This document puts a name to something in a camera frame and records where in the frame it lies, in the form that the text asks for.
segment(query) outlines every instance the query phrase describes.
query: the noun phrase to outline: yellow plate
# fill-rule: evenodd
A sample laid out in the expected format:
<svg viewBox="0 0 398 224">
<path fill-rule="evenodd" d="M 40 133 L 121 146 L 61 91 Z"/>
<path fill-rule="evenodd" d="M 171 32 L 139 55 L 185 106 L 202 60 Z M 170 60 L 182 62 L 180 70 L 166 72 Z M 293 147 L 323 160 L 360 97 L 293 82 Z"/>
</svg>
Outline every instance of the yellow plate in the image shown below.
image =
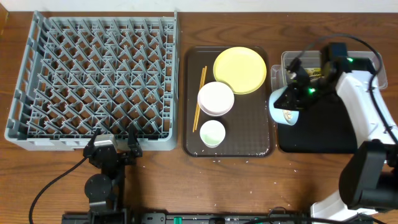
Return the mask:
<svg viewBox="0 0 398 224">
<path fill-rule="evenodd" d="M 216 81 L 227 84 L 235 94 L 248 94 L 264 83 L 267 67 L 257 52 L 233 47 L 216 58 L 213 73 Z"/>
</svg>

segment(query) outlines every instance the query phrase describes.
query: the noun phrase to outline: table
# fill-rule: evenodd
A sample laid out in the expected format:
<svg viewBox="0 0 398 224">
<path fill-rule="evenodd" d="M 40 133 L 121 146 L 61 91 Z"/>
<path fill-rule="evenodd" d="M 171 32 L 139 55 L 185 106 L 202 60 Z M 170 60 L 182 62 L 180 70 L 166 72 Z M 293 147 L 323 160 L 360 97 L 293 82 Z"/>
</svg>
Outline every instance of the table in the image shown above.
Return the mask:
<svg viewBox="0 0 398 224">
<path fill-rule="evenodd" d="M 172 16 L 172 13 L 63 12 L 44 16 Z M 0 40 L 0 223 L 27 223 L 29 207 L 42 187 L 71 168 L 82 151 L 29 152 L 4 139 L 32 12 L 11 12 Z M 347 13 L 181 13 L 182 52 L 197 45 L 256 45 L 280 63 L 286 50 L 302 50 L 320 35 L 347 32 L 373 45 L 384 59 L 389 87 L 382 92 L 398 120 L 398 14 Z M 358 43 L 350 50 L 366 50 Z M 312 203 L 337 190 L 350 155 L 287 154 L 276 150 L 266 159 L 197 159 L 182 150 L 183 69 L 180 64 L 178 146 L 167 152 L 145 152 L 137 166 L 126 169 L 126 205 L 180 213 L 267 213 L 283 206 L 306 212 Z M 100 171 L 85 162 L 51 186 L 34 211 L 36 223 L 60 223 L 65 212 L 86 212 L 84 184 Z M 378 214 L 398 223 L 398 212 Z"/>
</svg>

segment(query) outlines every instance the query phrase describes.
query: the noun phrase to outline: clear plastic bin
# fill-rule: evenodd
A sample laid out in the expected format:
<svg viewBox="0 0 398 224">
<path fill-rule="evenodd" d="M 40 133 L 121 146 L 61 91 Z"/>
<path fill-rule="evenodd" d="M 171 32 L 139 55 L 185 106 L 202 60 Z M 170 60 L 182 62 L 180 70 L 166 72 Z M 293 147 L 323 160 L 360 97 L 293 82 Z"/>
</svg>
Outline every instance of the clear plastic bin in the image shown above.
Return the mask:
<svg viewBox="0 0 398 224">
<path fill-rule="evenodd" d="M 282 65 L 274 65 L 271 68 L 271 85 L 272 91 L 277 90 L 278 88 L 282 88 L 286 86 L 288 83 L 288 79 L 286 76 L 286 69 L 284 69 L 298 54 L 300 51 L 286 51 L 281 56 Z M 379 62 L 373 52 L 367 51 L 349 51 L 349 57 L 356 58 L 369 58 L 375 68 L 379 67 Z M 320 52 L 317 50 L 307 51 L 300 57 L 302 61 L 303 68 L 320 68 Z M 377 75 L 377 79 L 379 80 L 379 88 L 380 90 L 384 90 L 387 88 L 387 76 L 386 70 L 384 69 L 384 65 L 380 73 Z"/>
</svg>

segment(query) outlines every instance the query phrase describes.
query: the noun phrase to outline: white wall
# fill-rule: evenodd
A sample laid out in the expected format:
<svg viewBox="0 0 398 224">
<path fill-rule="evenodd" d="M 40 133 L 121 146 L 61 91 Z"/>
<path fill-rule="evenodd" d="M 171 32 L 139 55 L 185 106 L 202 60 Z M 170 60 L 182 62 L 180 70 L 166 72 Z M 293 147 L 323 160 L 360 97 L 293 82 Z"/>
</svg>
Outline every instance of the white wall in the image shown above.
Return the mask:
<svg viewBox="0 0 398 224">
<path fill-rule="evenodd" d="M 8 11 L 398 12 L 398 0 L 0 0 Z"/>
</svg>

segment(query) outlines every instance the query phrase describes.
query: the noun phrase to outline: wooden chopstick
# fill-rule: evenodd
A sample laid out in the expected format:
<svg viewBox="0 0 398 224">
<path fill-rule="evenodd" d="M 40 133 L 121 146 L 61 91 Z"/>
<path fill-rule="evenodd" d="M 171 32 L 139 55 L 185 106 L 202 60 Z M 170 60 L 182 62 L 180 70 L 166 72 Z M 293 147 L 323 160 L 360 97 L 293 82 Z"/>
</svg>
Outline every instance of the wooden chopstick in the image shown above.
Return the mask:
<svg viewBox="0 0 398 224">
<path fill-rule="evenodd" d="M 201 76 L 200 76 L 200 83 L 199 83 L 199 90 L 200 90 L 201 87 L 202 87 L 201 83 L 203 82 L 203 74 L 204 74 L 204 72 L 205 72 L 205 68 L 202 68 L 202 70 L 201 70 Z M 195 117 L 194 117 L 194 119 L 193 119 L 193 128 L 192 128 L 192 132 L 193 132 L 193 133 L 194 133 L 195 130 L 196 130 L 195 127 L 197 126 L 197 122 L 198 122 L 198 120 L 197 120 L 198 111 L 200 111 L 200 108 L 199 108 L 199 104 L 197 103 L 197 108 L 196 108 L 196 110 L 195 110 Z"/>
<path fill-rule="evenodd" d="M 199 90 L 205 85 L 205 81 L 206 81 L 206 72 L 207 72 L 207 66 L 205 66 L 205 71 L 203 72 L 203 80 L 200 83 L 200 88 Z M 195 131 L 197 130 L 198 127 L 198 121 L 199 121 L 199 114 L 200 114 L 200 108 L 198 110 L 198 116 L 197 116 L 197 120 L 195 121 Z"/>
</svg>

